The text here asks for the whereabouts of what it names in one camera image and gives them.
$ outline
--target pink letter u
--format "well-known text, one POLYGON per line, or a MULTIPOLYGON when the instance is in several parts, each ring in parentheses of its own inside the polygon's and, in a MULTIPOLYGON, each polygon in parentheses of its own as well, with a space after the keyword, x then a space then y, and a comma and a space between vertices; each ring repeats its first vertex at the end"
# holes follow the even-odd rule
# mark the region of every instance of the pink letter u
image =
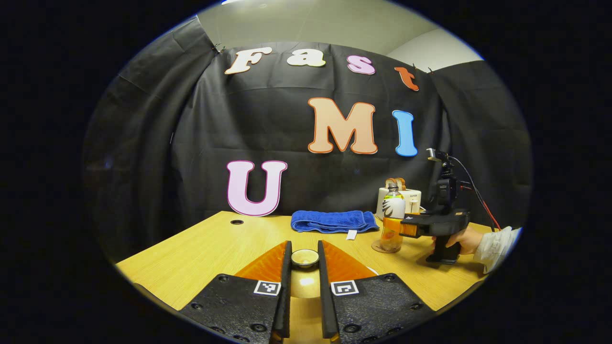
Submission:
POLYGON ((253 171, 255 164, 246 160, 228 163, 228 203, 235 212, 247 216, 265 216, 278 206, 280 199, 280 175, 287 169, 287 163, 282 161, 266 161, 261 169, 267 173, 266 196, 261 202, 251 202, 247 199, 248 173, 253 171))

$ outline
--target letter m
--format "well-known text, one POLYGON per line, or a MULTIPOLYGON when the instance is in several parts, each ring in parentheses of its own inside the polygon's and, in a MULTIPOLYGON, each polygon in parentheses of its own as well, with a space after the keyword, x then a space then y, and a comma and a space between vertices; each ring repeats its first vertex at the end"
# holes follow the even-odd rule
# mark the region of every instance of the letter m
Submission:
POLYGON ((328 131, 332 133, 341 152, 346 150, 353 133, 355 142, 351 150, 358 154, 374 154, 378 147, 374 144, 372 115, 374 106, 357 102, 345 119, 336 103, 330 98, 311 98, 308 104, 315 109, 315 140, 308 145, 312 153, 329 153, 334 145, 329 142, 328 131))

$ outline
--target ceiling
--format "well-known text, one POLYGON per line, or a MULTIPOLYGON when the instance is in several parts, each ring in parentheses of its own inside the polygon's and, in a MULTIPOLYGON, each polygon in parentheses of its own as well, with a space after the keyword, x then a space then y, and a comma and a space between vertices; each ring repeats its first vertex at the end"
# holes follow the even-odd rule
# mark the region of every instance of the ceiling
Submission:
POLYGON ((264 42, 322 42, 387 55, 439 26, 385 0, 238 0, 200 12, 218 49, 264 42))

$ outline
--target folded towel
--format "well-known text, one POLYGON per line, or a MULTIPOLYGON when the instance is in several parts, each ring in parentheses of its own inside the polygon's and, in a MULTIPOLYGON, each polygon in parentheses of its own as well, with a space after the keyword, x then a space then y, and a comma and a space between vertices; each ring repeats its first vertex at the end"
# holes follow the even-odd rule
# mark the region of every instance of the folded towel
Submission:
POLYGON ((356 230, 358 233, 378 229, 371 211, 318 212, 296 211, 291 216, 291 228, 298 232, 319 231, 337 233, 356 230))

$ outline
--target handle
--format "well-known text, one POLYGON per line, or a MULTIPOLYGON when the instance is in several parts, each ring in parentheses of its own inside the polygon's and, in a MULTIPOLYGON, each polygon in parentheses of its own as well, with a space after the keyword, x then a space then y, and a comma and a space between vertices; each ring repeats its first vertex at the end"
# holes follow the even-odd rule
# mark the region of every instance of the handle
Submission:
POLYGON ((427 257, 427 261, 430 263, 442 263, 453 265, 459 258, 459 252, 461 251, 461 244, 456 242, 451 247, 446 247, 446 243, 449 241, 450 236, 438 236, 436 237, 436 247, 433 250, 433 254, 427 257))

